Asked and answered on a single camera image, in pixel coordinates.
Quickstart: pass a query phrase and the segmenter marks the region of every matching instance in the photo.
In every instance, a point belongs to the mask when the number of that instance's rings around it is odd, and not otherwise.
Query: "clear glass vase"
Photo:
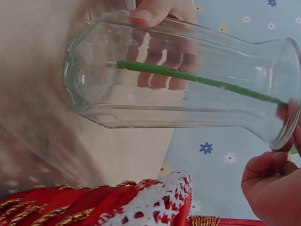
[[[80,115],[107,128],[237,126],[273,149],[287,142],[301,97],[292,39],[250,44],[173,19],[142,29],[130,15],[103,15],[71,45],[65,85]]]

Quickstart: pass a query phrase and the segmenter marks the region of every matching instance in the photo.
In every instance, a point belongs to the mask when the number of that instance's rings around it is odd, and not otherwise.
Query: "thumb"
[[[143,0],[130,17],[134,26],[153,27],[164,20],[172,9],[170,0]]]
[[[249,190],[262,179],[262,174],[272,163],[272,152],[265,152],[260,156],[252,158],[243,173],[241,187],[246,195]]]

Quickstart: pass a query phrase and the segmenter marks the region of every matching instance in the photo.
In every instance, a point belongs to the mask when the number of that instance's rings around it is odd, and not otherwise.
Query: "green plastic stick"
[[[151,65],[151,64],[139,63],[139,62],[133,62],[133,61],[125,61],[125,60],[117,61],[117,68],[128,69],[128,70],[137,71],[137,72],[160,74],[160,75],[165,75],[165,76],[169,76],[169,77],[173,77],[173,78],[199,82],[199,83],[202,83],[205,85],[214,86],[214,87],[218,87],[221,89],[226,89],[228,91],[238,93],[238,94],[241,94],[241,95],[244,95],[247,97],[253,97],[258,100],[275,103],[275,104],[278,104],[279,106],[288,108],[288,103],[283,102],[277,98],[255,92],[255,91],[243,88],[238,85],[232,85],[232,84],[222,82],[222,81],[216,81],[216,80],[212,80],[212,79],[198,77],[193,74],[179,72],[177,69],[174,69],[174,68],[168,68],[168,67],[164,67],[164,66]]]

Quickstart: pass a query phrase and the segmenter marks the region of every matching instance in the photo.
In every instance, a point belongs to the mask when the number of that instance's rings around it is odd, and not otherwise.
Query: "blue flower pattern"
[[[201,149],[199,151],[204,152],[204,154],[211,154],[211,151],[213,151],[212,145],[206,142],[204,145],[200,145]]]
[[[275,7],[277,5],[276,0],[268,0],[268,5]]]
[[[291,37],[301,47],[301,1],[195,0],[195,4],[200,25],[215,31],[222,27],[247,42]],[[193,196],[202,206],[200,214],[257,219],[240,181],[246,163],[268,149],[240,128],[180,128],[174,130],[164,161],[171,171],[185,171],[194,177]],[[301,166],[297,154],[292,161]]]

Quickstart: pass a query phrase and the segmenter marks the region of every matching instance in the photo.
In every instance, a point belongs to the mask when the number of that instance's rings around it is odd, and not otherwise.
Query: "red cloth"
[[[190,176],[174,173],[169,179],[148,180],[138,185],[100,187],[96,189],[61,190],[60,187],[39,188],[9,195],[0,201],[20,198],[2,209],[1,217],[7,211],[22,203],[32,202],[11,212],[0,220],[6,226],[19,213],[36,210],[17,218],[17,225],[30,226],[41,222],[42,226],[94,226],[108,224],[153,226],[157,222],[173,226],[191,226],[187,215],[191,206]],[[219,226],[264,226],[260,221],[221,219]]]

